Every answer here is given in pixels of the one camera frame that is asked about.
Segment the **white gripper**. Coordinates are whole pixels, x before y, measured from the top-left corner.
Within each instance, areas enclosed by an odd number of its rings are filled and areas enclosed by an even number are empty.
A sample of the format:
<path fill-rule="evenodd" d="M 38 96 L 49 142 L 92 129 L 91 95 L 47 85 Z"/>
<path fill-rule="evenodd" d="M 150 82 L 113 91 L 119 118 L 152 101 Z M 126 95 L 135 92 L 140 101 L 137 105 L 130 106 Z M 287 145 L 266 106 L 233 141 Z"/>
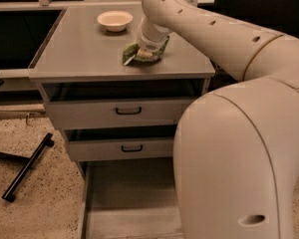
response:
<path fill-rule="evenodd" d="M 137 43 L 140 47 L 137 56 L 149 59 L 152 52 L 161 52 L 165 49 L 171 30 L 151 22 L 143 17 L 137 30 Z"/>

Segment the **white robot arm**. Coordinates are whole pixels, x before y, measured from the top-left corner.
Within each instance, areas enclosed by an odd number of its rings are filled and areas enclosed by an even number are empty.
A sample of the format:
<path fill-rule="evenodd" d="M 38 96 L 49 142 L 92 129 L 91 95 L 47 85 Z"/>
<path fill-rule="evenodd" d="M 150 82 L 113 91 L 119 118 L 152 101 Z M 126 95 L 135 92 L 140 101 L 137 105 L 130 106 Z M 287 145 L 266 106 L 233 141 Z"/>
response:
<path fill-rule="evenodd" d="M 178 123 L 173 169 L 185 239 L 293 239 L 299 177 L 299 39 L 208 12 L 143 0 L 139 36 L 169 29 L 235 79 Z"/>

